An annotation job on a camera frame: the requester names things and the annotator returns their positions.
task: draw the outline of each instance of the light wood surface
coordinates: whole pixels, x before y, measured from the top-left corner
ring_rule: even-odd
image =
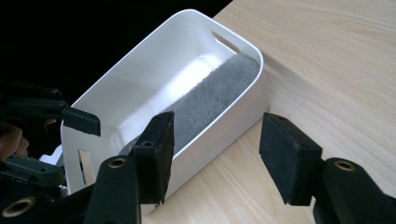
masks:
[[[216,21],[264,54],[269,112],[362,166],[396,197],[396,2],[233,0]],[[283,204],[260,120],[143,223],[314,223]]]

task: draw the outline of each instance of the wooden table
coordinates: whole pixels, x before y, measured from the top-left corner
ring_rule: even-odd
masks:
[[[215,18],[264,54],[269,112],[396,196],[396,2],[233,0]],[[283,204],[259,156],[262,121],[143,223],[315,223]]]

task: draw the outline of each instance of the storage bin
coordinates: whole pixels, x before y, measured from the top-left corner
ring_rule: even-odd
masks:
[[[68,193],[93,183],[102,161],[119,155],[153,116],[236,53],[255,59],[260,71],[237,99],[174,156],[166,198],[262,117],[268,92],[262,53],[201,12],[182,10],[155,29],[72,104],[101,120],[102,135],[62,126]],[[142,205],[142,214],[154,208]]]

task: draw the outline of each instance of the bin handle hole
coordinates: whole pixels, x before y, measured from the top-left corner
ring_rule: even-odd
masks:
[[[229,40],[224,38],[223,36],[219,35],[218,33],[212,31],[212,35],[223,45],[228,47],[229,49],[235,51],[236,53],[241,53],[241,49],[239,49],[236,45],[231,43]]]

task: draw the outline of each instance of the gray felt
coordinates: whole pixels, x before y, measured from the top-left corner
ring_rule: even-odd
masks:
[[[175,154],[215,120],[252,83],[259,70],[253,58],[235,54],[169,105],[164,111],[175,112]],[[135,140],[120,154],[127,154]]]

